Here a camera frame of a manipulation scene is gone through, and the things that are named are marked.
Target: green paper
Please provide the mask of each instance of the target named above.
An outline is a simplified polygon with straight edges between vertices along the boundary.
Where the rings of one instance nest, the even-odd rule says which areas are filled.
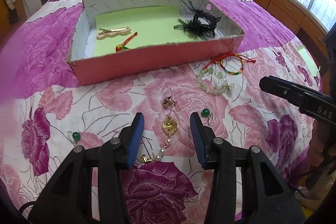
[[[101,32],[98,28],[110,30],[123,27],[130,27],[131,33],[96,39],[94,56],[115,53],[116,46],[124,43],[135,32],[138,32],[138,35],[126,45],[130,49],[174,42],[202,41],[201,38],[184,33],[182,29],[174,30],[174,26],[180,24],[180,18],[178,5],[134,8],[97,15],[97,34]]]
[[[310,71],[310,73],[316,77],[319,74],[319,69],[317,68],[313,58],[310,57],[310,55],[307,52],[307,49],[304,46],[298,47],[297,51],[303,58],[303,60],[306,62],[306,65]]]

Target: bed sheet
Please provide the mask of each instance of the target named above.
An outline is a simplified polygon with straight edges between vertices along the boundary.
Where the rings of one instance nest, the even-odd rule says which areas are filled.
[[[216,136],[238,147],[258,145],[284,178],[307,169],[313,119],[258,85],[263,76],[273,75],[320,90],[320,77],[310,74],[296,50],[302,43],[251,0],[211,1],[244,29],[239,53],[256,60],[241,75],[227,76],[236,89],[224,96],[209,95],[196,82],[207,61],[81,86],[65,62],[83,11],[81,0],[50,0],[14,34],[0,53],[7,83],[0,97],[0,183],[17,208],[36,200],[73,149],[68,131],[80,132],[78,144],[93,148],[118,136],[136,112],[145,116],[138,160],[121,172],[132,223],[203,223],[212,171],[202,170],[195,155],[188,125],[194,111],[209,108],[215,113]],[[227,65],[239,68],[235,60]],[[175,111],[162,107],[169,95],[177,102]],[[153,157],[164,144],[161,124],[167,115],[180,125],[171,147],[161,162],[141,164],[140,155]],[[98,219],[97,170],[92,184]],[[237,218],[241,203],[237,169]]]

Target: cardboard box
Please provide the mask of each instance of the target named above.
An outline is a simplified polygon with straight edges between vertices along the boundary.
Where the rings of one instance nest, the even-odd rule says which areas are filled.
[[[83,0],[84,11],[76,25],[67,57],[67,62],[80,82],[83,85],[94,84],[144,71],[208,60],[237,50],[245,35],[241,27],[210,1],[190,0],[194,7],[208,10],[215,17],[222,17],[217,24],[215,37],[204,41],[169,41],[163,45],[138,47],[94,57],[95,43],[99,43],[95,38],[98,33],[97,15],[132,8],[178,5],[181,18],[190,20],[194,13],[182,1],[188,4],[189,0]],[[150,32],[151,27],[148,26],[146,31]]]

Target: floral bedspread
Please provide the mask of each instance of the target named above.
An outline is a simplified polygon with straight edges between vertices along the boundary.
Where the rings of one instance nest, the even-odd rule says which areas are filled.
[[[145,116],[138,159],[131,170],[121,172],[132,223],[203,223],[212,172],[202,170],[195,155],[189,128],[194,111],[209,108],[215,114],[216,136],[238,147],[258,145],[283,177],[306,170],[313,119],[287,101],[262,92],[258,84],[263,76],[273,75],[319,90],[320,78],[312,77],[298,54],[301,42],[256,3],[211,0],[242,26],[246,37],[239,52],[256,60],[245,65],[242,75],[227,76],[236,85],[234,91],[215,97],[201,90],[195,77],[207,61],[81,86],[65,62],[83,11],[80,1],[50,0],[0,54],[4,83],[0,90],[0,178],[17,208],[36,200],[73,149],[68,131],[80,132],[78,144],[93,148],[118,136],[136,112]],[[239,63],[232,59],[227,66],[235,70]],[[174,112],[162,107],[168,95],[177,102]],[[144,165],[140,155],[153,157],[165,142],[161,124],[167,115],[179,122],[179,131],[161,162]],[[97,170],[92,185],[93,215],[99,219]],[[238,218],[239,170],[237,191]]]

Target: screw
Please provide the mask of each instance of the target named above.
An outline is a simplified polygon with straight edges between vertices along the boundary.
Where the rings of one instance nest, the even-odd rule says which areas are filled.
[[[214,138],[214,140],[213,140],[213,142],[215,143],[215,144],[222,144],[223,142],[224,142],[224,140],[222,139],[222,138]]]
[[[73,149],[73,151],[75,152],[75,153],[79,153],[79,152],[81,152],[83,150],[83,146],[81,146],[81,145],[77,145],[74,149]]]
[[[252,150],[253,153],[256,153],[256,154],[258,154],[260,152],[260,148],[258,146],[251,147],[251,150]]]
[[[110,140],[111,144],[119,144],[120,143],[120,139],[119,138],[112,138]]]

